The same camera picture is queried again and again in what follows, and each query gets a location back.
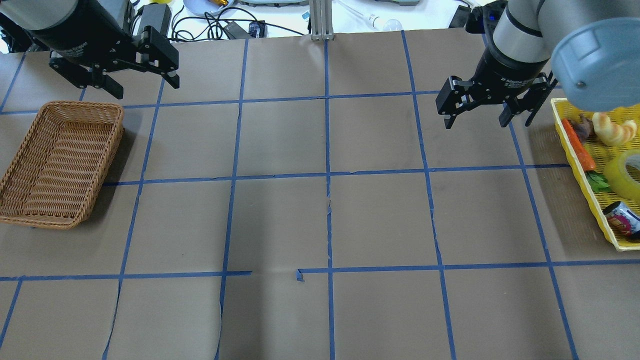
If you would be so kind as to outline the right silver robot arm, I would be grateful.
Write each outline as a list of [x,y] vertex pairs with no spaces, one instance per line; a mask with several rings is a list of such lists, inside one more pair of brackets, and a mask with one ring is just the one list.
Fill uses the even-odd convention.
[[583,111],[640,102],[637,0],[495,0],[474,7],[465,30],[486,47],[473,76],[448,77],[436,97],[446,129],[484,105],[503,105],[503,128],[523,112],[529,126],[556,85]]

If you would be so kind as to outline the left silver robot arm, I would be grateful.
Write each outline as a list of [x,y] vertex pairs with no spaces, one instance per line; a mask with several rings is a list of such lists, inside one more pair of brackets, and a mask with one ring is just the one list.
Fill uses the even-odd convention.
[[121,100],[110,73],[132,69],[180,86],[179,51],[169,41],[165,3],[130,0],[3,0],[1,13],[50,50],[49,66],[73,86]]

